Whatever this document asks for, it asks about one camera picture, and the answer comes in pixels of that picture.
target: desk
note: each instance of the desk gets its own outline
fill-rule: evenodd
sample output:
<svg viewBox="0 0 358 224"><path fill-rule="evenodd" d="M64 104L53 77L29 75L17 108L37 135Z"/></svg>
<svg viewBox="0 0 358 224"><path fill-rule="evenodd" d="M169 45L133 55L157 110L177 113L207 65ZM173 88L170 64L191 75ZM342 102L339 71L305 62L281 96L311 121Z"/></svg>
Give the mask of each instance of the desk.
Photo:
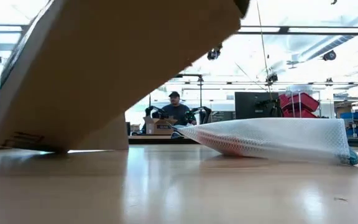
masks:
<svg viewBox="0 0 358 224"><path fill-rule="evenodd" d="M358 166L230 158L201 145L0 151L0 224L358 223Z"/></svg>

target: black cap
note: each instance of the black cap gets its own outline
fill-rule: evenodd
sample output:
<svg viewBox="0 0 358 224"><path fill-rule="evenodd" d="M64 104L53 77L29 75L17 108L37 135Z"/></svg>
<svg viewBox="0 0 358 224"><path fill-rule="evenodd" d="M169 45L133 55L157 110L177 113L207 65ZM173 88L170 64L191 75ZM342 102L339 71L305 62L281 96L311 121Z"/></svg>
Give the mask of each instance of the black cap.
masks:
<svg viewBox="0 0 358 224"><path fill-rule="evenodd" d="M173 91L170 95L169 95L169 97L171 98L171 97L179 97L180 98L180 95L179 95L179 93L177 92L177 91Z"/></svg>

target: table surface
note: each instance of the table surface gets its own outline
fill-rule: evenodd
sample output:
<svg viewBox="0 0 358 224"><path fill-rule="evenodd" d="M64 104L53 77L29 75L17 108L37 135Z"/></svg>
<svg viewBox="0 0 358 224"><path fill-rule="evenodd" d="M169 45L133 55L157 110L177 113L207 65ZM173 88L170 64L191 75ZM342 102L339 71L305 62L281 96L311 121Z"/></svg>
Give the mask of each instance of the table surface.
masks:
<svg viewBox="0 0 358 224"><path fill-rule="evenodd" d="M201 145L0 151L0 224L358 223L358 166L223 157Z"/></svg>

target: red storage bin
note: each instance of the red storage bin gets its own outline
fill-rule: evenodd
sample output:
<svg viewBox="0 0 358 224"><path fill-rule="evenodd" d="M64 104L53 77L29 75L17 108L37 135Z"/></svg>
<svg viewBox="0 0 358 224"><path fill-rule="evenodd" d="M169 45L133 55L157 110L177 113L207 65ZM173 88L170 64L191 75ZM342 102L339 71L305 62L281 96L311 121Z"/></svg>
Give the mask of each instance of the red storage bin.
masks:
<svg viewBox="0 0 358 224"><path fill-rule="evenodd" d="M289 111L289 110L285 110L284 111L284 118L293 118L293 113L292 111ZM296 118L299 118L299 110L295 110L295 117ZM316 115L314 115L313 113L311 113L310 111L308 110L302 110L301 111L301 117L302 118L317 118Z"/></svg>
<svg viewBox="0 0 358 224"><path fill-rule="evenodd" d="M282 94L278 96L278 99L280 99L280 106L283 108L285 105L289 104L290 100L285 94Z"/></svg>
<svg viewBox="0 0 358 224"><path fill-rule="evenodd" d="M301 109L304 110L308 110L310 112L314 112L317 110L318 108L318 101L313 99L311 96L309 96L307 93L301 93ZM292 110L292 99L291 97L288 97L289 103L286 104L283 109L287 109L287 110ZM294 103L294 108L295 109L299 109L299 95L295 94L293 95L293 103Z"/></svg>

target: wire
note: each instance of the wire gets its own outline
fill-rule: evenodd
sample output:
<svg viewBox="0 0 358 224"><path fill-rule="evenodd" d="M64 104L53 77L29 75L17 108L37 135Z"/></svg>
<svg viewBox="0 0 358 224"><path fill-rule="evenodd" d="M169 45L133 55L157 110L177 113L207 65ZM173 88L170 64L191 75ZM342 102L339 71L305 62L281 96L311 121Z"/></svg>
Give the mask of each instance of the wire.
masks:
<svg viewBox="0 0 358 224"><path fill-rule="evenodd" d="M260 11L259 11L259 2L256 1L256 6L258 10L258 18L259 18L259 26L260 26L260 36L262 38L262 50L264 52L264 62L265 62L265 69L266 69L266 77L269 77L269 71L267 69L267 61L266 61L266 51L265 51L265 42L264 42L264 32L262 30L262 20L260 19ZM270 85L268 85L268 92L270 93L270 99L273 99L272 91L270 91Z"/></svg>
<svg viewBox="0 0 358 224"><path fill-rule="evenodd" d="M253 81L253 80L251 79L251 77L250 77L248 74L246 74L245 71L243 71L243 69L240 67L240 65L237 64L237 62L234 62L234 63L235 63L235 64L237 65L237 67L239 67L239 69L249 78L249 80L251 80L251 82L255 83L257 86L259 86L259 88L265 90L266 92L269 92L269 91L267 91L265 88L263 88L262 86L260 86L257 82Z"/></svg>

